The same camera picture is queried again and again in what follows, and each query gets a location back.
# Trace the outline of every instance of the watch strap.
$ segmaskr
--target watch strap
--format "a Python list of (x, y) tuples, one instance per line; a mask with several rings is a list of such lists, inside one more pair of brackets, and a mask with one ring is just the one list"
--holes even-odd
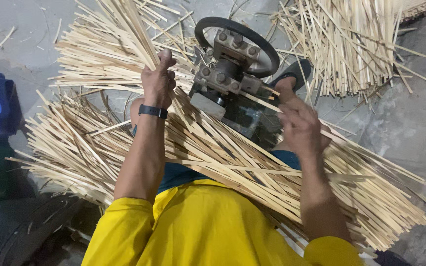
[(146, 105), (139, 106), (139, 115), (146, 114), (146, 115), (157, 116), (162, 119), (166, 119), (168, 113), (169, 112), (163, 108), (157, 108), (157, 107), (146, 106)]

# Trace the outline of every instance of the pile of bamboo strips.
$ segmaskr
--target pile of bamboo strips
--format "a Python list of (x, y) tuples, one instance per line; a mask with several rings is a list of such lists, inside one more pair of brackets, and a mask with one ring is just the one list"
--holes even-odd
[(320, 96), (358, 94), (367, 102), (368, 96), (394, 77), (394, 67), (410, 93), (404, 70), (426, 81), (395, 58), (402, 59), (398, 49), (426, 58), (396, 45), (400, 21), (426, 7), (422, 0), (413, 4), (400, 0), (301, 0), (285, 6), (280, 2), (280, 10), (270, 19), (290, 41), (291, 48), (280, 51), (281, 57), (302, 56), (314, 67), (313, 79), (306, 83), (307, 99), (318, 90)]
[[(116, 122), (84, 97), (60, 99), (44, 99), (47, 114), (27, 120), (34, 155), (16, 152), (33, 161), (10, 160), (26, 164), (36, 177), (51, 178), (80, 197), (108, 206), (133, 137), (120, 127), (90, 134)], [(410, 195), (386, 180), (423, 183), (422, 178), (336, 131), (328, 136), (333, 142), (325, 150), (325, 169), (356, 245), (386, 250), (400, 233), (426, 225), (424, 212), (409, 201)], [(181, 89), (176, 89), (166, 121), (165, 150), (167, 161), (186, 165), (268, 207), (274, 211), (268, 215), (279, 225), (306, 239), (300, 220), (301, 172), (191, 106)]]
[(402, 7), (402, 20), (412, 19), (413, 17), (426, 12), (426, 0), (395, 0), (394, 9)]
[[(75, 85), (91, 82), (99, 86), (98, 90), (133, 90), (129, 87), (132, 83), (126, 82), (138, 85), (140, 70), (145, 65), (157, 65), (152, 46), (156, 44), (147, 40), (136, 6), (128, 5), (127, 0), (98, 3), (106, 17), (80, 5), (88, 13), (83, 17), (86, 23), (75, 24), (59, 42), (67, 45), (60, 50), (61, 62), (71, 66), (65, 66), (69, 71), (58, 77), (57, 84), (73, 86), (70, 80), (76, 79)], [(188, 64), (180, 61), (178, 73), (190, 73)], [(186, 165), (243, 193), (258, 202), (279, 227), (285, 224), (306, 239), (300, 220), (301, 172), (191, 106), (184, 91), (189, 82), (180, 76), (180, 86), (171, 94), (173, 104), (165, 135), (167, 161)], [(36, 177), (65, 186), (61, 193), (70, 190), (110, 205), (117, 175), (133, 141), (131, 133), (121, 127), (129, 121), (119, 124), (110, 110), (104, 114), (83, 96), (59, 97), (56, 102), (42, 97), (46, 114), (37, 114), (38, 121), (27, 120), (29, 147), (34, 155), (17, 153), (32, 161), (9, 160), (24, 163)], [(416, 224), (426, 225), (425, 213), (409, 201), (408, 193), (413, 192), (407, 188), (406, 193), (388, 181), (404, 188), (408, 182), (424, 183), (422, 178), (334, 130), (323, 134), (332, 139), (325, 150), (325, 170), (357, 247), (386, 250), (400, 233)], [(422, 195), (414, 194), (426, 202)], [(303, 247), (293, 235), (289, 237)]]
[[(143, 94), (140, 78), (143, 68), (146, 65), (154, 68), (155, 62), (150, 56), (169, 48), (179, 61), (177, 66), (171, 68), (176, 73), (177, 84), (187, 90), (192, 87), (195, 76), (192, 70), (195, 66), (188, 56), (194, 55), (196, 40), (194, 37), (185, 38), (183, 34), (177, 37), (168, 33), (175, 26), (181, 27), (180, 21), (191, 17), (191, 11), (164, 30), (157, 25), (155, 17), (151, 18), (150, 14), (154, 11), (145, 1), (137, 5), (142, 8), (133, 11), (135, 4), (132, 1), (97, 0), (104, 14), (89, 9), (77, 0), (75, 2), (85, 14), (75, 13), (79, 17), (69, 25), (72, 31), (64, 31), (64, 36), (56, 44), (56, 50), (62, 55), (57, 61), (65, 70), (59, 71), (62, 75), (50, 78), (55, 80), (50, 86), (83, 86), (95, 89), (93, 91), (120, 89)], [(138, 41), (141, 35), (146, 34), (145, 29), (140, 28), (143, 27), (142, 21), (160, 32), (150, 39), (145, 35), (145, 43)], [(167, 42), (156, 41), (162, 35), (168, 38)]]

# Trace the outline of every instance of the black sandal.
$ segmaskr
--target black sandal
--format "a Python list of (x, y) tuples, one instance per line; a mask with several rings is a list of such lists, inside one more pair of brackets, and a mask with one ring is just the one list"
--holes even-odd
[[(305, 77), (308, 79), (311, 73), (310, 62), (307, 59), (300, 59), (300, 65), (302, 66)], [(282, 74), (279, 77), (277, 77), (275, 80), (273, 80), (271, 83), (269, 83), (269, 85), (272, 87), (275, 87), (277, 82), (279, 82), (281, 79), (285, 79), (288, 77), (294, 77), (297, 80), (297, 82), (295, 83), (295, 86), (292, 88), (293, 92), (298, 91), (299, 88), (305, 85), (305, 80), (303, 79), (302, 72), (300, 71), (300, 66), (298, 61), (294, 62), (288, 68), (286, 68), (282, 72)]]

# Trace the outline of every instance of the bolt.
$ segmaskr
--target bolt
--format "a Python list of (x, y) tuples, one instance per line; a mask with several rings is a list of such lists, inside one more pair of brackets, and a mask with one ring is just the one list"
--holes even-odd
[(222, 42), (226, 41), (227, 38), (228, 36), (226, 36), (224, 32), (220, 33), (220, 35), (218, 36), (218, 39), (220, 39), (220, 41)]
[(237, 83), (232, 83), (232, 84), (231, 84), (231, 88), (232, 88), (233, 90), (238, 90), (238, 89), (240, 88), (240, 86), (239, 86)]
[(207, 69), (207, 68), (202, 69), (202, 74), (204, 76), (208, 76), (208, 75), (210, 75), (210, 73), (211, 73), (210, 69)]
[(218, 73), (218, 75), (216, 75), (216, 81), (218, 83), (223, 83), (226, 81), (226, 76), (223, 73)]
[(242, 43), (242, 35), (240, 35), (240, 34), (236, 34), (236, 35), (234, 36), (233, 43), (234, 43), (234, 45), (236, 45), (236, 46), (240, 46), (240, 45), (241, 45), (241, 43)]
[(249, 53), (249, 55), (255, 55), (257, 53), (257, 50), (256, 50), (256, 48), (251, 47), (251, 48), (249, 48), (248, 53)]

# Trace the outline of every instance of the handwheel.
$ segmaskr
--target handwheel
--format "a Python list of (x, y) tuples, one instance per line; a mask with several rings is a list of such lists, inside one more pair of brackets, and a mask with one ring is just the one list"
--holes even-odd
[(205, 17), (198, 21), (195, 27), (195, 38), (198, 43), (204, 47), (211, 47), (210, 43), (206, 40), (203, 35), (203, 30), (207, 27), (218, 27), (225, 28), (232, 32), (241, 34), (243, 37), (251, 40), (254, 44), (259, 46), (269, 57), (271, 65), (267, 69), (248, 69), (245, 71), (249, 75), (256, 76), (258, 78), (265, 78), (273, 75), (277, 69), (279, 69), (279, 55), (272, 47), (272, 45), (266, 41), (261, 35), (252, 29), (232, 20), (223, 17)]

